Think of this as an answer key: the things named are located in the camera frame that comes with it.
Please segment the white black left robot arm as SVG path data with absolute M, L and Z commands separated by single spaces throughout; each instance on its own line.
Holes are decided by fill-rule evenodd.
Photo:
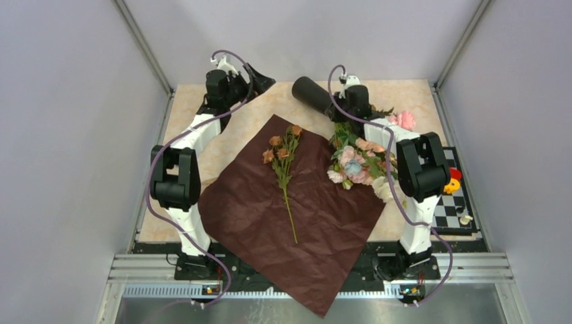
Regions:
M 198 156 L 221 134 L 232 111 L 264 94 L 275 79 L 245 64 L 246 77 L 232 66 L 219 66 L 206 74 L 206 92 L 190 125 L 167 144 L 151 151 L 148 195 L 158 202 L 181 240 L 181 252 L 193 257 L 191 271 L 200 279 L 212 277 L 216 261 L 207 255 L 211 239 L 198 210 L 201 180 Z

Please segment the colourful artificial flower bunch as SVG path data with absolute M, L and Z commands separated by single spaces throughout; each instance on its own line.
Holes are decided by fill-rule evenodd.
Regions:
M 387 169 L 385 148 L 358 136 L 348 121 L 334 124 L 334 134 L 329 142 L 335 149 L 331 158 L 333 164 L 327 171 L 331 182 L 340 184 L 345 190 L 356 184 L 370 186 L 384 203 L 396 199 L 403 206 L 406 205 L 405 194 L 397 181 L 398 163 L 395 154 L 390 154 L 390 168 Z M 388 176 L 394 180 L 397 198 L 391 192 Z

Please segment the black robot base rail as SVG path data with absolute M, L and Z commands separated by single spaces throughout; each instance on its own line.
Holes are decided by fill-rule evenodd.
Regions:
M 271 283 L 265 276 L 259 274 L 222 245 L 213 243 L 209 251 L 230 270 L 232 277 L 230 292 L 257 292 L 268 288 L 282 292 L 281 288 Z M 383 291 L 389 287 L 389 284 L 382 283 L 380 274 L 395 259 L 396 252 L 397 244 L 395 242 L 367 243 L 340 291 L 374 292 Z M 168 261 L 167 263 L 175 267 L 174 278 L 176 280 L 214 281 L 213 284 L 204 288 L 203 292 L 205 294 L 218 294 L 223 289 L 222 283 L 227 279 L 227 276 L 223 268 L 212 259 L 204 257 L 202 262 L 206 264 L 204 267 L 199 266 L 199 262 L 193 263 L 187 260 L 179 252 L 176 261 Z M 441 269 L 433 256 L 425 263 L 408 268 L 405 273 L 396 276 L 392 282 L 395 284 L 398 280 L 414 280 L 417 286 L 421 286 L 425 281 L 439 280 L 440 278 Z

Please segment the brown small rose stem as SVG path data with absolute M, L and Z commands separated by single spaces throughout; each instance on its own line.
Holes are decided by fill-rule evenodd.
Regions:
M 290 169 L 295 159 L 295 152 L 298 148 L 303 130 L 299 125 L 287 127 L 284 135 L 272 136 L 269 139 L 269 148 L 262 154 L 264 164 L 270 164 L 277 176 L 278 187 L 282 190 L 283 200 L 289 217 L 293 239 L 299 243 L 295 222 L 291 211 L 288 184 L 292 178 Z

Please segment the black cylindrical vase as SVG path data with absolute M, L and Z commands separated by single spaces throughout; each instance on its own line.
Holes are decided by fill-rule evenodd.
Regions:
M 291 93 L 295 99 L 313 110 L 329 118 L 333 116 L 333 103 L 328 92 L 309 77 L 299 77 L 293 83 Z

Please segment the red paper bouquet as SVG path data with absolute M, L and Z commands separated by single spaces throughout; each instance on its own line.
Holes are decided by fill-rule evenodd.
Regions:
M 384 203 L 326 171 L 332 149 L 304 130 L 286 189 L 262 154 L 289 122 L 272 116 L 200 195 L 206 233 L 294 300 L 324 317 L 364 249 Z

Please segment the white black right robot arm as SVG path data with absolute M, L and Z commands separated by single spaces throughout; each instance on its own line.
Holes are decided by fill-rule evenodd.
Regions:
M 451 180 L 440 136 L 414 132 L 402 119 L 374 112 L 368 89 L 359 82 L 346 83 L 341 92 L 327 90 L 326 95 L 329 106 L 323 113 L 334 122 L 347 122 L 364 140 L 365 151 L 381 148 L 385 158 L 380 165 L 391 196 L 397 198 L 400 188 L 407 197 L 407 204 L 398 206 L 406 222 L 399 239 L 405 254 L 397 257 L 395 268 L 400 276 L 413 278 L 423 268 L 419 254 L 429 253 L 434 210 Z

